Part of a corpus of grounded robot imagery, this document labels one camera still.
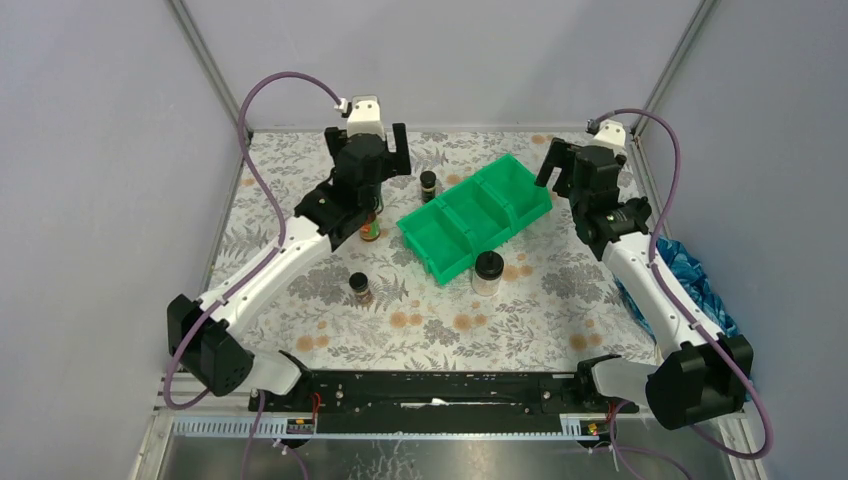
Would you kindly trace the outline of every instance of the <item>spice jar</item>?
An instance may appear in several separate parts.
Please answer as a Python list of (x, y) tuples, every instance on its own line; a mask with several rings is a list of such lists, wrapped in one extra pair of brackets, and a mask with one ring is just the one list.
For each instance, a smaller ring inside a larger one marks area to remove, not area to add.
[(471, 288), (478, 295), (491, 297), (498, 293), (501, 275), (503, 275), (503, 257), (491, 250), (483, 252), (477, 256), (477, 261), (474, 263)]

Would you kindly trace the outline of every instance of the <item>jar with brown contents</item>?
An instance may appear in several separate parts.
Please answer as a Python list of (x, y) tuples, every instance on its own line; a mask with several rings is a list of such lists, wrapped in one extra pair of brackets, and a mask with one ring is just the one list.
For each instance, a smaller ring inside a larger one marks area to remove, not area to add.
[(371, 294), (371, 289), (368, 287), (368, 277), (362, 272), (356, 272), (350, 276), (348, 280), (353, 295), (356, 297), (357, 303), (360, 305), (368, 305), (371, 300), (374, 300), (374, 295)]
[(365, 225), (359, 229), (359, 238), (366, 242), (373, 242), (380, 238), (380, 220), (377, 218), (376, 213), (371, 212), (368, 214)]

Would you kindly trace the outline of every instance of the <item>black jar lid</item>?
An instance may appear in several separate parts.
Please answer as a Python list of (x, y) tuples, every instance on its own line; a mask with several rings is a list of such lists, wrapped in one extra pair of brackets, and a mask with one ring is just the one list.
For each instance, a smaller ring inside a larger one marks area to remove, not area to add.
[(503, 274), (503, 257), (489, 250), (477, 256), (474, 271), (483, 280), (497, 280)]
[(354, 292), (362, 292), (368, 288), (368, 277), (362, 272), (356, 272), (350, 276), (347, 283)]
[(419, 179), (423, 188), (433, 188), (436, 186), (436, 174), (430, 170), (421, 172)]

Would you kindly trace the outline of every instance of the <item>orange spot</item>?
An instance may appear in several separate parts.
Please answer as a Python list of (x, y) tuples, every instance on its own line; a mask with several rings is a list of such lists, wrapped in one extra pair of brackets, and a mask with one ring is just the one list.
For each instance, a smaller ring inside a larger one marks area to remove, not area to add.
[(453, 319), (453, 328), (461, 331), (467, 332), (471, 330), (471, 317), (464, 313), (460, 313)]
[(582, 352), (586, 350), (586, 337), (580, 335), (579, 333), (572, 335), (568, 338), (568, 343), (571, 345), (571, 348), (577, 350), (578, 352)]
[(406, 314), (403, 312), (395, 312), (392, 314), (389, 323), (394, 328), (403, 328), (406, 326)]
[(507, 265), (504, 267), (503, 278), (507, 282), (514, 282), (518, 280), (518, 267), (515, 265)]
[(296, 348), (298, 352), (309, 352), (312, 350), (313, 346), (312, 337), (304, 335), (297, 339), (297, 343), (294, 348)]

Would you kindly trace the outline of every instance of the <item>gray wall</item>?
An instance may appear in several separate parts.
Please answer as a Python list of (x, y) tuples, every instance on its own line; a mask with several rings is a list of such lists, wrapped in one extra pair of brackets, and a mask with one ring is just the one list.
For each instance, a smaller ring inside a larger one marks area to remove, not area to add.
[[(684, 153), (672, 232), (754, 345), (773, 480), (844, 464), (846, 49), (844, 0), (724, 1), (659, 109)], [(668, 140), (644, 140), (665, 195)]]
[[(380, 95), (390, 121), (479, 129), (643, 105), (699, 0), (186, 3), (239, 101), (261, 76), (300, 70), (341, 96)], [(307, 86), (260, 98), (254, 127), (333, 124)]]
[(238, 155), (164, 1), (0, 6), (0, 477), (126, 478)]

